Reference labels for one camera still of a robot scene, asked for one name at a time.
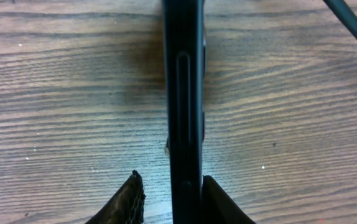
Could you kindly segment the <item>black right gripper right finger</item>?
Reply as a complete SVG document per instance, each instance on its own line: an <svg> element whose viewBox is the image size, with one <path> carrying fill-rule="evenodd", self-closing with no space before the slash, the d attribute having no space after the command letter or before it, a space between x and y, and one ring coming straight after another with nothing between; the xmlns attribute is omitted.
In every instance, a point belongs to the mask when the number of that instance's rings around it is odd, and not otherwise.
<svg viewBox="0 0 357 224"><path fill-rule="evenodd" d="M210 175L203 177L202 223L204 224L256 224L221 188Z"/></svg>

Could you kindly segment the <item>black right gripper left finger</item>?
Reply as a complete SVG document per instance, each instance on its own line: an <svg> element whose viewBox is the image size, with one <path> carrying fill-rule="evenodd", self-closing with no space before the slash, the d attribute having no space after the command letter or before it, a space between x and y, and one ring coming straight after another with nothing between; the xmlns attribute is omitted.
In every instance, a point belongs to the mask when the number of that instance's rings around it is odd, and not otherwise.
<svg viewBox="0 0 357 224"><path fill-rule="evenodd" d="M125 183L86 224L142 224L145 198L142 177L133 170Z"/></svg>

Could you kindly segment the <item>blue Samsung Galaxy smartphone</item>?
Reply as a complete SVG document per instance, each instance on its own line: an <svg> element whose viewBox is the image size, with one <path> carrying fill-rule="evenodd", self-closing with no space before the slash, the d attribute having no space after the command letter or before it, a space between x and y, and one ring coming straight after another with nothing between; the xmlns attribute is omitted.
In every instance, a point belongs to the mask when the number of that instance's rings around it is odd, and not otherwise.
<svg viewBox="0 0 357 224"><path fill-rule="evenodd" d="M204 0L163 0L168 145L174 223L201 223Z"/></svg>

